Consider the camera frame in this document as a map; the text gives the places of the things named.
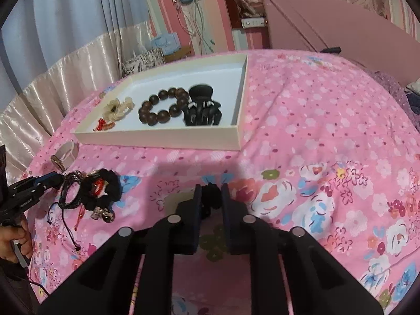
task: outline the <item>power strip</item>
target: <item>power strip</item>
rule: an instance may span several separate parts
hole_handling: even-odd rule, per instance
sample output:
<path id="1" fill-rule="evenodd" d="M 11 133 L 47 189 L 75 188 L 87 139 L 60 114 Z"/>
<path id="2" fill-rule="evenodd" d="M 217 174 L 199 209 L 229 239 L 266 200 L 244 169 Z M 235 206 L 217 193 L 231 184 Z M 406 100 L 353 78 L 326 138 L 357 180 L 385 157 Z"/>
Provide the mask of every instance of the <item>power strip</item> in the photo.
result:
<path id="1" fill-rule="evenodd" d="M 246 18 L 241 19 L 243 28 L 265 27 L 268 22 L 265 18 Z"/>

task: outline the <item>bed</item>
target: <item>bed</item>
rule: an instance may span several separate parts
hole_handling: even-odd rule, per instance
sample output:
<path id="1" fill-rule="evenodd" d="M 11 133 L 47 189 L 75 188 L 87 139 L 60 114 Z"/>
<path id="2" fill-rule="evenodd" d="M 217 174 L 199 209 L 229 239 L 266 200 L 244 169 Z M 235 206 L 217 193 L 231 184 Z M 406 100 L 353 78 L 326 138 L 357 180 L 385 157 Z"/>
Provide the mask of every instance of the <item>bed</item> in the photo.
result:
<path id="1" fill-rule="evenodd" d="M 415 43 L 413 56 L 420 53 Z M 360 58 L 350 62 L 296 49 L 248 55 L 251 93 L 244 148 L 81 145 L 70 170 L 105 167 L 120 175 L 123 196 L 114 206 L 116 220 L 95 222 L 86 212 L 74 231 L 82 247 L 75 252 L 58 209 L 52 210 L 51 225 L 46 223 L 57 198 L 48 193 L 28 213 L 34 236 L 29 267 L 33 281 L 53 291 L 120 227 L 147 228 L 164 217 L 169 195 L 189 192 L 196 183 L 227 183 L 233 198 L 272 226 L 289 229 L 298 224 L 307 229 L 385 313 L 413 313 L 420 260 L 419 132 L 397 101 L 361 69 Z M 415 74 L 415 65 L 407 71 L 397 68 L 399 81 Z M 73 108 L 27 174 L 51 171 L 50 155 L 73 138 L 72 130 L 114 87 L 93 93 Z M 73 227 L 78 209 L 66 211 L 64 217 Z M 204 223 L 196 255 L 176 258 L 173 314 L 249 313 L 248 261 L 226 254 L 220 221 L 220 214 L 214 214 Z M 200 278 L 191 278 L 192 271 Z M 43 291 L 34 290 L 43 301 Z M 349 302 L 356 300 L 349 295 Z"/>

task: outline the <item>wooden bead bracelet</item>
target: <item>wooden bead bracelet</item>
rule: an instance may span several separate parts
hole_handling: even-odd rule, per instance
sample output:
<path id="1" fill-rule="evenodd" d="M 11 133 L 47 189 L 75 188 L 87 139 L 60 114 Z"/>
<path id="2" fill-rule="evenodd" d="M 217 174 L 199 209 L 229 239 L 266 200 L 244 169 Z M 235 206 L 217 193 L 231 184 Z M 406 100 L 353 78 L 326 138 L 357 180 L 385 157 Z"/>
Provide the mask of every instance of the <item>wooden bead bracelet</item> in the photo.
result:
<path id="1" fill-rule="evenodd" d="M 176 104 L 172 104 L 169 107 L 169 111 L 160 110 L 157 114 L 150 112 L 153 106 L 158 104 L 160 101 L 166 100 L 167 98 L 176 98 Z M 157 95 L 151 95 L 148 101 L 144 101 L 139 108 L 139 120 L 143 124 L 154 126 L 158 122 L 166 123 L 171 117 L 178 117 L 181 114 L 182 106 L 188 104 L 190 101 L 190 95 L 183 88 L 171 87 L 168 91 L 160 90 Z"/>

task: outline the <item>cardboard tray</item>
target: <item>cardboard tray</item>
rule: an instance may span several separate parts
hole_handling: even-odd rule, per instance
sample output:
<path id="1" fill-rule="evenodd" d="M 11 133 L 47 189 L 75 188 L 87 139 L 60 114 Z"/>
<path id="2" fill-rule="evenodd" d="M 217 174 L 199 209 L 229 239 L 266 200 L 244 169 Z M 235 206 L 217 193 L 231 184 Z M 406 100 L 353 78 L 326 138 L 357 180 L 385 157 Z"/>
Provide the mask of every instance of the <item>cardboard tray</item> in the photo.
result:
<path id="1" fill-rule="evenodd" d="M 176 62 L 129 76 L 108 92 L 75 129 L 74 135 L 84 144 L 142 146 L 185 149 L 240 150 L 246 100 L 246 54 L 223 54 Z M 143 101 L 171 86 L 189 90 L 192 85 L 205 83 L 213 87 L 213 100 L 222 104 L 222 119 L 218 126 L 190 126 L 183 114 L 165 124 L 150 127 L 142 124 L 138 108 Z M 134 109 L 113 129 L 93 131 L 102 117 L 104 106 L 118 98 L 129 96 Z M 153 112 L 168 110 L 175 99 L 168 98 L 153 107 Z"/>

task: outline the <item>black cable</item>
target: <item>black cable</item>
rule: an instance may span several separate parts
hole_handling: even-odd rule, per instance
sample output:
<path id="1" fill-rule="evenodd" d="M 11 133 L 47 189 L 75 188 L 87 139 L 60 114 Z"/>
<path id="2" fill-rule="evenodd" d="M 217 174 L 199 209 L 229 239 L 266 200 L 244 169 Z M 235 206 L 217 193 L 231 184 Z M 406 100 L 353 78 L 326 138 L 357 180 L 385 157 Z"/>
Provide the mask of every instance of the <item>black cable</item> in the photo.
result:
<path id="1" fill-rule="evenodd" d="M 64 220 L 64 208 L 61 209 L 61 218 L 62 218 L 62 223 L 66 227 L 67 232 L 69 233 L 69 237 L 70 237 L 71 241 L 73 242 L 74 248 L 76 249 L 76 251 L 80 251 L 80 249 L 81 249 L 80 245 L 78 245 L 76 243 L 76 241 L 74 240 L 73 233 L 70 230 L 70 228 L 67 226 L 66 221 Z"/>
<path id="2" fill-rule="evenodd" d="M 74 248 L 76 249 L 76 251 L 80 251 L 81 247 L 74 240 L 73 233 L 70 230 L 70 228 L 67 226 L 66 221 L 64 220 L 64 210 L 65 209 L 75 209 L 81 204 L 81 191 L 80 190 L 77 192 L 76 197 L 71 202 L 66 203 L 66 198 L 67 198 L 67 193 L 69 191 L 69 188 L 75 183 L 80 185 L 82 180 L 83 180 L 83 176 L 78 171 L 71 172 L 68 175 L 66 175 L 66 177 L 64 178 L 64 182 L 62 183 L 60 198 L 59 198 L 58 202 L 53 202 L 51 204 L 50 208 L 48 209 L 48 213 L 47 213 L 47 223 L 49 223 L 51 225 L 52 221 L 50 220 L 50 213 L 51 213 L 51 210 L 52 210 L 53 206 L 57 204 L 58 207 L 61 208 L 62 222 L 63 222 L 64 226 L 66 227 L 67 232 L 69 233 L 69 237 L 70 237 L 71 241 L 73 242 L 73 245 L 74 245 Z"/>
<path id="3" fill-rule="evenodd" d="M 30 284 L 33 284 L 33 285 L 35 285 L 35 286 L 38 286 L 38 287 L 40 287 L 42 290 L 43 290 L 43 292 L 49 297 L 50 296 L 50 293 L 47 291 L 47 289 L 45 289 L 44 288 L 44 286 L 42 285 L 42 284 L 39 284 L 39 283 L 37 283 L 37 282 L 32 282 L 30 279 L 28 279 L 28 282 L 30 283 Z"/>
<path id="4" fill-rule="evenodd" d="M 29 277 L 28 277 L 27 279 L 24 279 L 24 278 L 22 278 L 21 276 L 13 275 L 13 278 L 20 279 L 21 281 L 28 281 L 30 284 L 33 284 L 33 285 L 35 285 L 35 286 L 40 287 L 40 288 L 43 290 L 43 292 L 44 292 L 47 296 L 50 296 L 50 293 L 47 291 L 47 289 L 45 289 L 45 287 L 44 287 L 42 284 L 39 284 L 39 283 L 37 283 L 37 282 L 33 282 L 33 281 L 31 281 L 31 280 L 29 279 Z"/>

